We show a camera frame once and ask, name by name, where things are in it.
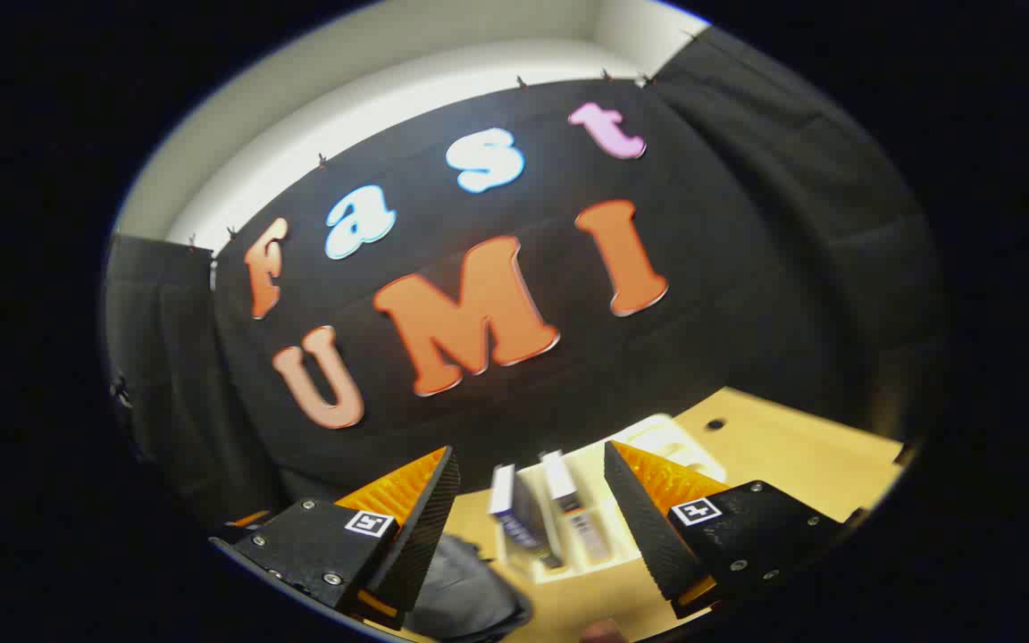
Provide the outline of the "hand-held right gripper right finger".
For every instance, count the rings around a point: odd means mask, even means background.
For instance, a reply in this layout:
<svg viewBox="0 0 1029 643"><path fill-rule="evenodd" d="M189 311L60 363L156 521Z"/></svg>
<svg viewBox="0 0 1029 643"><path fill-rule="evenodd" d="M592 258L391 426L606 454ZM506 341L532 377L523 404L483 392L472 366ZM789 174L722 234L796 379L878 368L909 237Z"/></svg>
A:
<svg viewBox="0 0 1029 643"><path fill-rule="evenodd" d="M764 480L736 486L608 440L604 479L675 617L761 595L808 569L868 516L836 520Z"/></svg>

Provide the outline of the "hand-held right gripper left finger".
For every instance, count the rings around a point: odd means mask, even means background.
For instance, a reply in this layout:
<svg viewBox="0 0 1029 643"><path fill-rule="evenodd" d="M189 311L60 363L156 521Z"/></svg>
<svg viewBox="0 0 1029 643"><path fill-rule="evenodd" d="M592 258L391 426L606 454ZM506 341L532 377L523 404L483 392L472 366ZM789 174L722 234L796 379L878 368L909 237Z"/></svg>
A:
<svg viewBox="0 0 1029 643"><path fill-rule="evenodd" d="M290 601L357 630L400 630L460 489L440 446L339 500L301 497L211 546Z"/></svg>

